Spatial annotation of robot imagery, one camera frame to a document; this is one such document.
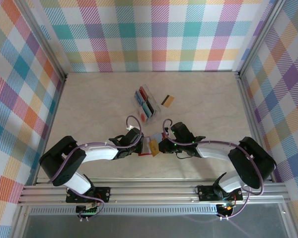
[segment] purple cable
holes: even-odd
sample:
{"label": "purple cable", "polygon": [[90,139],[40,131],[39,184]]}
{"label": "purple cable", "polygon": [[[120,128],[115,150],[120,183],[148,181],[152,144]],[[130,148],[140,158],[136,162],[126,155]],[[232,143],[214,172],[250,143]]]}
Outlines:
{"label": "purple cable", "polygon": [[[87,198],[87,199],[93,199],[93,200],[95,200],[95,201],[99,201],[99,202],[101,202],[103,205],[102,205],[102,207],[101,207],[101,209],[98,211],[98,212],[96,212],[94,215],[92,215],[90,218],[89,218],[89,220],[91,220],[91,219],[93,219],[94,217],[96,217],[103,209],[104,209],[104,207],[105,207],[105,202],[102,200],[102,199],[100,199],[100,198],[96,198],[96,197],[90,197],[90,196],[85,196],[85,195],[83,195],[83,194],[80,194],[80,193],[78,193],[78,192],[76,192],[75,190],[73,190],[73,189],[71,189],[71,191],[73,192],[73,193],[75,193],[76,195],[78,195],[78,196],[81,196],[81,197],[83,197],[83,198]],[[80,211],[79,212],[79,214],[78,214],[78,216],[79,216],[79,218],[81,219],[81,213],[82,213],[82,211]]]}
{"label": "purple cable", "polygon": [[95,145],[99,145],[99,146],[109,146],[109,147],[113,147],[113,148],[116,148],[116,149],[127,149],[127,148],[130,148],[130,147],[133,147],[135,145],[137,145],[137,143],[140,141],[141,139],[141,134],[142,134],[142,128],[141,128],[141,124],[139,122],[139,120],[135,117],[135,116],[128,116],[127,119],[126,119],[126,126],[128,127],[128,119],[129,118],[134,118],[138,125],[139,125],[139,131],[140,131],[140,134],[137,138],[137,140],[132,143],[131,145],[128,145],[128,146],[117,146],[117,145],[111,145],[111,144],[107,144],[107,143],[104,143],[104,142],[90,142],[90,143],[87,143],[87,144],[82,144],[82,145],[79,145],[77,147],[75,147],[65,158],[65,160],[63,161],[63,163],[61,164],[59,170],[54,174],[54,176],[48,181],[48,183],[52,183],[56,178],[57,176],[60,174],[60,172],[62,171],[62,169],[64,168],[64,166],[66,165],[66,163],[68,162],[69,158],[71,157],[71,155],[75,152],[75,150],[79,149],[79,148],[83,148],[83,147],[87,147],[87,146],[95,146]]}
{"label": "purple cable", "polygon": [[250,155],[242,148],[240,147],[239,145],[236,145],[234,143],[230,143],[230,142],[225,142],[225,141],[218,141],[218,140],[208,140],[208,141],[196,141],[196,142],[193,142],[193,143],[179,143],[179,142],[176,142],[174,140],[172,140],[166,133],[165,131],[165,123],[167,121],[170,121],[170,126],[172,126],[172,120],[171,119],[166,119],[163,121],[163,124],[162,124],[162,130],[163,130],[163,133],[165,135],[165,137],[170,140],[172,143],[174,144],[177,144],[177,145],[182,145],[182,146],[189,146],[189,145],[194,145],[194,144],[208,144],[208,143],[213,143],[213,144],[222,144],[222,145],[228,145],[228,146],[234,146],[236,147],[237,149],[239,149],[240,151],[242,151],[246,157],[250,160],[252,166],[254,167],[255,171],[256,171],[256,174],[259,178],[259,183],[260,183],[260,192],[256,193],[256,192],[252,192],[251,190],[246,190],[243,188],[243,190],[245,192],[248,192],[248,193],[251,193],[253,195],[256,195],[256,196],[259,196],[259,195],[262,195],[264,193],[264,181],[263,181],[263,177],[261,176],[260,172],[259,172],[259,169],[258,167],[256,166],[254,160],[252,157],[250,157]]}

